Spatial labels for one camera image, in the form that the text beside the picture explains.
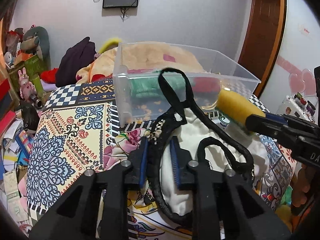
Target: blue paisley pattern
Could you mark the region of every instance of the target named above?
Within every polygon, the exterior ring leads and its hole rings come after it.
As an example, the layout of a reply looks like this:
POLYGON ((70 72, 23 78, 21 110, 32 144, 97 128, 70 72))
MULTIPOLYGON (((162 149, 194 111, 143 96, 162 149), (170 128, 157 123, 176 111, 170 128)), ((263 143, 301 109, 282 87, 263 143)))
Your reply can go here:
POLYGON ((282 154, 280 153, 276 143, 272 140, 272 138, 265 135, 260 135, 259 137, 262 144, 267 150, 270 166, 273 167, 274 165, 276 165, 276 162, 281 158, 282 154))
POLYGON ((66 158, 59 157, 63 152, 66 136, 53 136, 44 126, 36 133, 32 154, 28 164, 27 194, 28 200, 35 205, 44 205, 46 209, 61 196, 57 185, 64 185, 75 173, 66 158))
POLYGON ((103 106, 87 106, 87 107, 77 107, 75 119, 80 117, 88 117, 88 123, 85 128, 88 129, 102 129, 102 116, 103 116, 103 106))

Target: beige blanket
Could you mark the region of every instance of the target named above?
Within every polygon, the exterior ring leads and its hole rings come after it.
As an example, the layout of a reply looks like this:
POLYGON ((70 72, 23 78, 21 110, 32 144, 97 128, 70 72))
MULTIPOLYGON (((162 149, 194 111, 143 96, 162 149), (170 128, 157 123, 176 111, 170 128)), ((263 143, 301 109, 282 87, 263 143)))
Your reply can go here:
MULTIPOLYGON (((184 72, 204 72, 196 57, 189 51, 161 42, 123 44, 121 65, 128 69, 163 69, 172 67, 184 72)), ((77 84, 92 82, 113 73, 116 53, 113 48, 102 53, 92 64, 77 72, 77 84)))

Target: yellow sponge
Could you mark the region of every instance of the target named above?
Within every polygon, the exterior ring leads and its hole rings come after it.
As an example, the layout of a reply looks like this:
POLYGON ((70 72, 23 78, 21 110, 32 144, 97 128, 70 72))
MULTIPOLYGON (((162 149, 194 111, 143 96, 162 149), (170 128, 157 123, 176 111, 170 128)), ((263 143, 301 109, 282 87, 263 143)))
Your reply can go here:
POLYGON ((251 114, 266 117, 266 114, 236 92, 221 90, 217 108, 238 124, 245 126, 245 120, 251 114))

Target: metal screw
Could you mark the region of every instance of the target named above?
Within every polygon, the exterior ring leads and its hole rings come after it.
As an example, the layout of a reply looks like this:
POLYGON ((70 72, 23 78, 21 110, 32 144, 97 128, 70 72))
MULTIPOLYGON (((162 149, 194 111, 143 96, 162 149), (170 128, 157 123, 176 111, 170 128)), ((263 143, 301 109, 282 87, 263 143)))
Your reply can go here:
POLYGON ((84 175, 87 177, 91 177, 94 174, 94 170, 86 170, 84 172, 84 175))
POLYGON ((226 170, 224 173, 229 177, 233 177, 236 174, 236 172, 231 169, 226 170))
POLYGON ((188 165, 189 165, 190 167, 196 167, 196 166, 199 165, 199 163, 198 163, 197 161, 192 160, 192 161, 189 161, 189 162, 188 162, 188 165))
POLYGON ((121 166, 123 167, 129 167, 131 165, 131 161, 129 160, 124 160, 121 162, 121 166))

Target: green box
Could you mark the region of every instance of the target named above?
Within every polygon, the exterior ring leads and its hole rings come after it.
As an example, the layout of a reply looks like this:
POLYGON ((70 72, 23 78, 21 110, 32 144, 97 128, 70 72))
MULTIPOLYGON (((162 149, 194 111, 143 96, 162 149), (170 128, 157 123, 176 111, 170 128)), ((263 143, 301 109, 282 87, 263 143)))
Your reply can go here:
POLYGON ((23 67, 26 68, 27 75, 31 79, 35 74, 40 74, 47 70, 46 64, 39 59, 38 55, 34 55, 31 58, 27 59, 26 61, 20 62, 18 65, 16 65, 14 68, 8 70, 8 73, 10 75, 13 89, 18 92, 20 90, 19 86, 19 75, 18 71, 23 69, 23 67))

